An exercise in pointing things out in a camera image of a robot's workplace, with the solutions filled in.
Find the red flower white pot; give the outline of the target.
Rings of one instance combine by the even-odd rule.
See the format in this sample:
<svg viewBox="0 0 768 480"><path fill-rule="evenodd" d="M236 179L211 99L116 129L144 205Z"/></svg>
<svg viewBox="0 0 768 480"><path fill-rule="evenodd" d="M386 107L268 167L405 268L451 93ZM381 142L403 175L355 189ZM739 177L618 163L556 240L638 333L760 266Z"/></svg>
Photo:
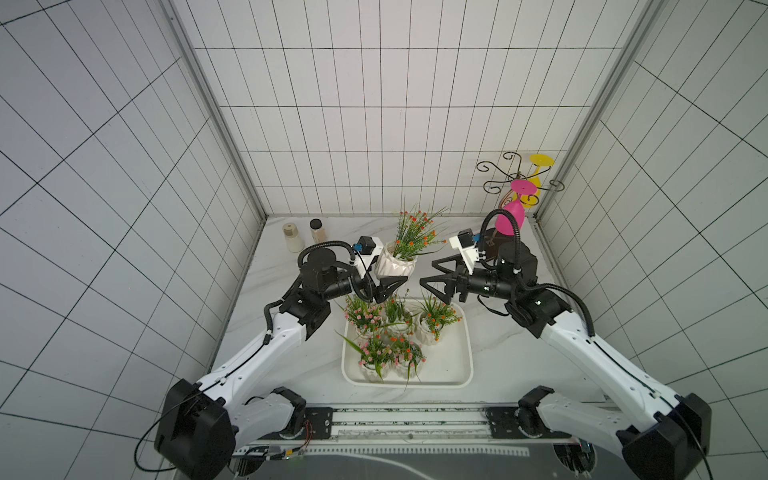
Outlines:
<svg viewBox="0 0 768 480"><path fill-rule="evenodd" d="M386 327L392 335L409 336L414 333L414 314L407 308L406 301L401 296L393 294L384 306Z"/></svg>

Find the white rectangular storage tray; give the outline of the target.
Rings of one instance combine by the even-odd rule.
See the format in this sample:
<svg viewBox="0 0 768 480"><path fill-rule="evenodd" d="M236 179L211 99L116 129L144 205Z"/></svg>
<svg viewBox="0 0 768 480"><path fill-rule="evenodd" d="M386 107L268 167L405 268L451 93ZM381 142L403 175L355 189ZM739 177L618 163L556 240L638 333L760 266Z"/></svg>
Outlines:
<svg viewBox="0 0 768 480"><path fill-rule="evenodd" d="M418 378L410 383L406 383L405 380L400 377L397 372L390 373L386 380L382 383L370 383L361 378L360 374L356 370L354 364L353 351L347 347L342 339L342 361L341 370L342 375L347 381L358 386L374 386L381 388L461 388L466 386L474 375L472 350L469 339L469 330L465 315L460 307L454 306L463 316L463 319L459 323L450 325L444 330L441 340L435 345L426 345L419 341L416 335L416 316L417 308L422 298L407 298L402 297L407 304L407 308L414 314L415 317L415 329L414 333L409 336L405 336L410 340L418 343L424 355L426 356L426 362L419 370ZM354 332L353 327L346 320L344 336L353 340L361 337ZM384 326L377 333L372 335L379 336L385 339L388 343L392 343L392 337L399 337L392 335L386 327L386 315Z"/></svg>

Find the pink flower white pot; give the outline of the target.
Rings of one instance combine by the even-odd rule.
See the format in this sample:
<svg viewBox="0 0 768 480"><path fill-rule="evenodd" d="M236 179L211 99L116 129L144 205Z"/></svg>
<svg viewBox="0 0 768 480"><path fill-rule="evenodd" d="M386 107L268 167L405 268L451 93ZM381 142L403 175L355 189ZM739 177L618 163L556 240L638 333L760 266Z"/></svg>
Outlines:
<svg viewBox="0 0 768 480"><path fill-rule="evenodd" d="M385 314L381 305L368 303L356 295L344 298L343 312L355 333L370 338L384 326Z"/></svg>

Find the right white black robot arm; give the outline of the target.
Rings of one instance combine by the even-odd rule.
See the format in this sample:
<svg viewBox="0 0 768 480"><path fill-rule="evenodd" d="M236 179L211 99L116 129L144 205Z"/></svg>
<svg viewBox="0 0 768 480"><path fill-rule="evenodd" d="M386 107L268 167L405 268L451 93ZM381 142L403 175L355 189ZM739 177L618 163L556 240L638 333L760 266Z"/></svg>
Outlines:
<svg viewBox="0 0 768 480"><path fill-rule="evenodd" d="M433 261L437 273L421 286L445 304L468 296L501 299L509 317L576 365L607 395L611 409L538 386L517 403L513 424L527 438L564 433L583 441L566 461L585 470L594 447L622 458L640 479L685 479L708 463L712 410L654 379L597 335L585 302L565 287L541 283L538 260L522 242L514 216L491 211L478 233L450 238L456 253Z"/></svg>

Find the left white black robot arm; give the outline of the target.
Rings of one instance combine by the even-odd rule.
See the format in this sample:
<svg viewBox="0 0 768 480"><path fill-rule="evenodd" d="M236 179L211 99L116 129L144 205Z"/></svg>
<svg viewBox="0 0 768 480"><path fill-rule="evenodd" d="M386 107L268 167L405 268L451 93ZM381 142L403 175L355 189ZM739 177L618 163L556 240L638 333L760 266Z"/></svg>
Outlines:
<svg viewBox="0 0 768 480"><path fill-rule="evenodd" d="M326 241L299 253L298 276L263 309L265 331L197 382L181 379L167 392L162 414L149 430L155 451L172 469L189 479L213 479L248 443L299 433L305 421L303 397L285 387L261 398L254 391L322 326L332 300L355 294L381 303L406 282L404 276L371 276L383 252L379 238L362 236L354 244Z"/></svg>

